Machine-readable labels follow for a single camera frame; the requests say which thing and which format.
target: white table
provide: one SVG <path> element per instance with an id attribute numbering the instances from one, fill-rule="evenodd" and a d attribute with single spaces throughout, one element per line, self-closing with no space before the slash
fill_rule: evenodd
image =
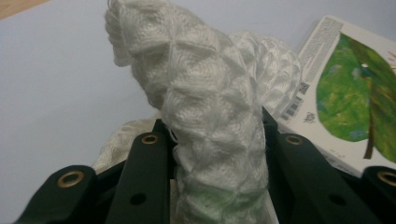
<path id="1" fill-rule="evenodd" d="M 396 41 L 394 0 L 174 0 L 225 33 L 252 30 L 298 51 L 324 15 Z M 53 172 L 91 165 L 123 123 L 154 114 L 107 41 L 106 0 L 51 0 L 0 20 L 0 223 Z"/>

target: black plastic part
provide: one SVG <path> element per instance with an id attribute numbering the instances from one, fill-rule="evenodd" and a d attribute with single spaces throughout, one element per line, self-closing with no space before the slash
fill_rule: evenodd
<path id="1" fill-rule="evenodd" d="M 266 147 L 274 147 L 278 134 L 277 123 L 264 107 L 262 108 L 262 124 L 264 126 Z"/>
<path id="2" fill-rule="evenodd" d="M 106 223 L 169 223 L 167 154 L 163 134 L 136 137 Z"/>
<path id="3" fill-rule="evenodd" d="M 82 177 L 79 181 L 76 172 Z M 63 168 L 52 174 L 35 193 L 16 223 L 85 223 L 85 212 L 92 206 L 89 202 L 94 197 L 91 189 L 95 182 L 95 171 L 91 167 Z"/>
<path id="4" fill-rule="evenodd" d="M 167 139 L 166 145 L 168 152 L 168 175 L 170 179 L 175 179 L 175 169 L 177 168 L 177 163 L 173 157 L 173 149 L 177 144 L 172 141 L 171 133 L 162 120 L 157 119 L 155 121 L 152 131 L 154 133 L 162 133 Z"/>
<path id="5" fill-rule="evenodd" d="M 281 224 L 380 223 L 308 139 L 279 134 L 271 153 L 269 190 Z M 279 191 L 279 183 L 287 186 Z"/>
<path id="6" fill-rule="evenodd" d="M 116 193 L 116 187 L 119 183 L 124 164 L 125 161 L 120 162 L 97 176 L 97 183 L 93 190 L 97 197 L 95 201 L 92 201 L 94 207 L 88 214 L 86 223 L 105 223 L 108 210 L 110 209 L 111 202 L 114 194 Z"/>
<path id="7" fill-rule="evenodd" d="M 384 166 L 366 168 L 360 195 L 383 223 L 396 222 L 396 170 Z"/>

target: book cover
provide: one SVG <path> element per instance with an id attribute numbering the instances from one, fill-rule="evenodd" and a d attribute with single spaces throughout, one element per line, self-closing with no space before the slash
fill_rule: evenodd
<path id="1" fill-rule="evenodd" d="M 396 168 L 396 43 L 333 16 L 302 48 L 303 82 L 278 120 L 328 162 L 361 176 L 368 166 Z"/>

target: white knitted fabric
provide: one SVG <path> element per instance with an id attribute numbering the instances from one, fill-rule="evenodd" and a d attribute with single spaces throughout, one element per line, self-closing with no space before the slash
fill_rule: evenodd
<path id="1" fill-rule="evenodd" d="M 224 35 L 164 0 L 110 1 L 106 21 L 115 63 L 132 66 L 177 138 L 175 220 L 265 223 L 262 105 L 275 118 L 289 105 L 301 78 L 297 57 L 273 38 Z M 97 169 L 114 161 L 113 144 Z"/>
<path id="2" fill-rule="evenodd" d="M 99 158 L 92 168 L 97 174 L 102 173 L 108 168 L 125 161 L 131 150 L 132 142 L 142 133 L 149 133 L 155 123 L 155 118 L 130 121 L 122 125 L 108 139 L 102 148 Z"/>

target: crumpled fabric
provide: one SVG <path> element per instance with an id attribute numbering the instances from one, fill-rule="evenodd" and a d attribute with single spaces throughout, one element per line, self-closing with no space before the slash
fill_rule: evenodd
<path id="1" fill-rule="evenodd" d="M 125 161 L 131 150 L 134 139 L 142 134 L 151 132 L 155 118 L 129 121 L 118 128 L 101 149 L 101 154 L 92 168 L 97 174 Z"/>
<path id="2" fill-rule="evenodd" d="M 275 38 L 225 35 L 164 0 L 110 1 L 106 29 L 116 65 L 131 65 L 177 139 L 173 222 L 269 223 L 262 106 L 277 119 L 290 104 L 296 55 Z M 102 164 L 126 157 L 134 138 L 115 135 Z"/>

